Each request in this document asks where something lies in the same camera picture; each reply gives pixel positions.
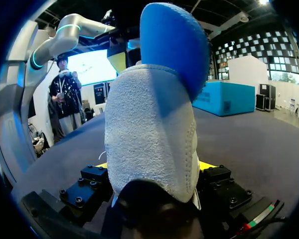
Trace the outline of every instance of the cable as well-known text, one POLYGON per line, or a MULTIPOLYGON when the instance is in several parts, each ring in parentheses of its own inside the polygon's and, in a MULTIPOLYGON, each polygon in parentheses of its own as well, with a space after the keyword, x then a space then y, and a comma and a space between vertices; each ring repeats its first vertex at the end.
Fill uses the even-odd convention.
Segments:
MULTIPOLYGON (((105 153, 105 152, 106 152, 106 151, 104 151, 103 153, 105 153)), ((99 156, 99 160, 101 159, 101 156, 103 155, 103 153, 100 154, 100 156, 99 156)))
POLYGON ((258 229, 264 229, 264 227, 268 226, 269 224, 272 223, 285 223, 288 220, 288 218, 281 217, 281 218, 271 218, 267 220, 263 220, 254 227, 250 228, 248 231, 240 233, 238 235, 233 236, 231 239, 236 239, 236 238, 244 238, 247 237, 249 234, 252 232, 258 230, 258 229))

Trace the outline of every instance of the blue box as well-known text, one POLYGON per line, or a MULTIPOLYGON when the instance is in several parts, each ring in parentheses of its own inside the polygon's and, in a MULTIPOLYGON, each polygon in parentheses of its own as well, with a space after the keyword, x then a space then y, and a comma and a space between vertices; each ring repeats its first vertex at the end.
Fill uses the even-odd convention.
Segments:
POLYGON ((227 82, 208 82, 193 107, 217 116, 255 111, 255 87, 227 82))

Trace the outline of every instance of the ceiling light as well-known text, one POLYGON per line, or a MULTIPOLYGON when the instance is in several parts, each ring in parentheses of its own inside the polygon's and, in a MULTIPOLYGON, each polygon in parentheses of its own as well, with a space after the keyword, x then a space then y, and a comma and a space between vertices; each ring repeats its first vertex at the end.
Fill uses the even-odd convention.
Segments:
POLYGON ((269 2, 269 0, 259 0, 259 3, 261 5, 266 5, 269 2))

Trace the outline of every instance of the person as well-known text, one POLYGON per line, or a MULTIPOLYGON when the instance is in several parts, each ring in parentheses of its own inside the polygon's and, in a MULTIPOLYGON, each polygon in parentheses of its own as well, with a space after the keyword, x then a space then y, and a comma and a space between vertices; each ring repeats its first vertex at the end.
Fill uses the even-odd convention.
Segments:
POLYGON ((56 60, 60 71, 49 87, 50 96, 56 102, 56 110, 64 135, 81 126, 78 92, 82 85, 76 72, 67 69, 68 58, 61 54, 56 60))

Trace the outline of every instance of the wall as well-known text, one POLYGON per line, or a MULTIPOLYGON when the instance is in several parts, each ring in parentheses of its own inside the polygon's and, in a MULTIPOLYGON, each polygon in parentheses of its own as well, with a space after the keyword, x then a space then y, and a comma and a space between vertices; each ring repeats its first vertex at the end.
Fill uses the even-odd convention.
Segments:
MULTIPOLYGON (((50 69, 51 64, 52 61, 49 61, 48 70, 50 69)), ((49 94, 49 86, 54 77, 58 75, 58 73, 59 68, 57 67, 56 62, 53 62, 51 70, 33 93, 33 101, 36 115, 28 119, 28 121, 32 123, 38 131, 44 132, 50 146, 53 145, 53 133, 50 123, 47 101, 49 94)), ((95 106, 93 86, 96 84, 98 83, 83 86, 81 89, 82 100, 88 100, 91 108, 95 106)))
MULTIPOLYGON (((52 61, 48 62, 48 70, 50 69, 52 61)), ((50 146, 53 145, 53 134, 50 123, 50 117, 48 112, 48 94, 49 86, 53 78, 58 74, 59 68, 56 63, 49 73, 46 75, 44 80, 35 89, 33 93, 33 101, 36 115, 29 118, 28 121, 32 123, 38 131, 43 131, 50 146)))
POLYGON ((229 82, 255 86, 259 94, 259 84, 268 84, 265 63, 253 56, 244 56, 228 61, 229 82))
POLYGON ((269 83, 276 87, 276 106, 288 107, 291 99, 299 104, 299 85, 283 81, 269 81, 269 83))

